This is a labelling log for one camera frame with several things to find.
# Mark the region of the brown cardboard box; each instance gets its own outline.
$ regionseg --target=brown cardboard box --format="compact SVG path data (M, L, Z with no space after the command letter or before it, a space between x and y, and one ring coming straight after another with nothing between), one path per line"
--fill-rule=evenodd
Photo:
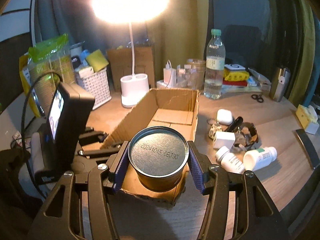
M151 89L106 138L102 148L119 141L130 141L137 132L153 125L172 127L180 132L187 141L194 141L198 124L198 108L198 90ZM175 188L158 193L146 189L140 183L134 168L129 164L122 190L143 199L174 205L184 189L188 170L188 165L186 165L183 179Z
M110 49L107 51L116 92L121 92L120 78L132 74L132 51L131 48ZM155 87L155 71L152 47L134 48L135 74L145 73L148 75L149 87Z

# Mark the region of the plastic water bottle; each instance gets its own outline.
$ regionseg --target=plastic water bottle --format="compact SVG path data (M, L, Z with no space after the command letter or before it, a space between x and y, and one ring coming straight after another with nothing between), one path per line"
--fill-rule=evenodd
M207 98L221 97L226 49L221 40L221 30L212 29L212 38L207 47L207 62L204 79L204 95Z

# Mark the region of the white woven basket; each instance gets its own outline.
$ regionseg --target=white woven basket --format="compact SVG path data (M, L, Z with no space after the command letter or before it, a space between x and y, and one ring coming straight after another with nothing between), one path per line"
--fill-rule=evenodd
M76 78L79 86L87 90L96 98L92 110L97 109L111 99L107 68L104 68L89 77L80 78L79 75L76 75Z

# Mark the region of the glowing lamp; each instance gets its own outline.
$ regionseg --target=glowing lamp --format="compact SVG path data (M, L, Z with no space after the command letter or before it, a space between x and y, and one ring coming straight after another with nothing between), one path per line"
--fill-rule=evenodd
M132 22L152 19L165 10L169 0L93 0L95 15L109 23L129 23L132 50L132 74L124 76L121 82L121 101L124 107L135 106L149 90L148 75L134 74L134 44Z

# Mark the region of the yellow tissue box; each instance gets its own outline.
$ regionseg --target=yellow tissue box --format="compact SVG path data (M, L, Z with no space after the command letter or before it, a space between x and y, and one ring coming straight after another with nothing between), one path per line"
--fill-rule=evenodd
M229 71L226 68L223 70L223 78L226 81L245 81L249 76L247 71Z
M85 60L93 68L94 72L98 72L109 65L101 50L96 50L88 55Z
M299 105L296 116L307 133L315 134L317 132L319 128L318 117L312 106L305 107Z

